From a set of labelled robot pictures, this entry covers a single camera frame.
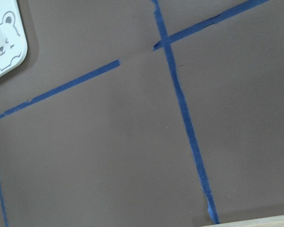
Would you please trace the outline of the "cream bear tray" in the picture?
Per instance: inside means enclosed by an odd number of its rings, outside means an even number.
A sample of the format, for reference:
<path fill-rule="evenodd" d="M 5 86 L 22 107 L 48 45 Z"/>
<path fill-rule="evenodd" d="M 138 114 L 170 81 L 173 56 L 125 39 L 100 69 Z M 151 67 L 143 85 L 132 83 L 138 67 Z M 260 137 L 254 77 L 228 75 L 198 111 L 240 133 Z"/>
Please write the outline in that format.
<path fill-rule="evenodd" d="M 28 45 L 16 0 L 0 0 L 0 77 L 18 67 Z"/>

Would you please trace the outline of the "wooden cutting board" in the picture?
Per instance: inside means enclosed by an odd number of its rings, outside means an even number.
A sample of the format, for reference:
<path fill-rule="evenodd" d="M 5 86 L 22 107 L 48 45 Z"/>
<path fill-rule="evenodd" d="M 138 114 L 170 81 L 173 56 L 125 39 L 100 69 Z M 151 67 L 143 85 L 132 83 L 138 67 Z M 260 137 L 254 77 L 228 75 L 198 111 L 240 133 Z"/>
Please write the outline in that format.
<path fill-rule="evenodd" d="M 209 225 L 209 227 L 284 227 L 284 215 Z"/>

